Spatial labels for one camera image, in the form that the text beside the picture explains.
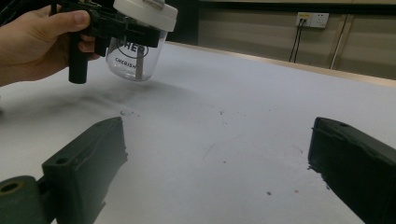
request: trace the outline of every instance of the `electrical socket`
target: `electrical socket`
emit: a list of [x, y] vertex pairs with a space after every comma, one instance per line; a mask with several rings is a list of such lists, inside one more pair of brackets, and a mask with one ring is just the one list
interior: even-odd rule
[[329, 13], [313, 13], [311, 18], [311, 27], [326, 28]]
[[312, 13], [311, 12], [299, 12], [297, 14], [296, 26], [301, 25], [301, 20], [305, 20], [303, 26], [311, 26]]

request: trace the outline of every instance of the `transparent jar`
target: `transparent jar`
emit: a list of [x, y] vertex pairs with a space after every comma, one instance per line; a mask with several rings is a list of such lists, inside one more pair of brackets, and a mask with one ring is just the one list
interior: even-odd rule
[[145, 81], [151, 78], [166, 35], [167, 32], [161, 31], [157, 48], [112, 38], [106, 56], [108, 68], [117, 76], [131, 81]]

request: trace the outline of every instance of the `black handle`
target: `black handle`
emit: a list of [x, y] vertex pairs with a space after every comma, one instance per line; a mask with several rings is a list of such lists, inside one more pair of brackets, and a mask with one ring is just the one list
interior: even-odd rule
[[88, 54], [78, 49], [79, 41], [81, 41], [79, 33], [70, 35], [69, 81], [75, 84], [84, 84], [87, 82]]

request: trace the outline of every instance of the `jar lid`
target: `jar lid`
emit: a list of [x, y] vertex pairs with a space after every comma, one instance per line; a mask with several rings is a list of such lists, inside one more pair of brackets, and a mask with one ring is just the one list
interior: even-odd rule
[[175, 29], [177, 9], [166, 5], [164, 0], [115, 0], [113, 7], [125, 16], [160, 30]]

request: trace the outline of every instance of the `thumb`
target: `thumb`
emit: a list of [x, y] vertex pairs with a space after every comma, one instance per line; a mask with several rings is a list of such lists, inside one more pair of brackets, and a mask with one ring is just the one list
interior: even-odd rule
[[56, 38], [68, 32], [77, 32], [90, 25], [90, 14], [84, 10], [58, 13], [53, 16], [43, 18], [36, 29], [46, 39]]

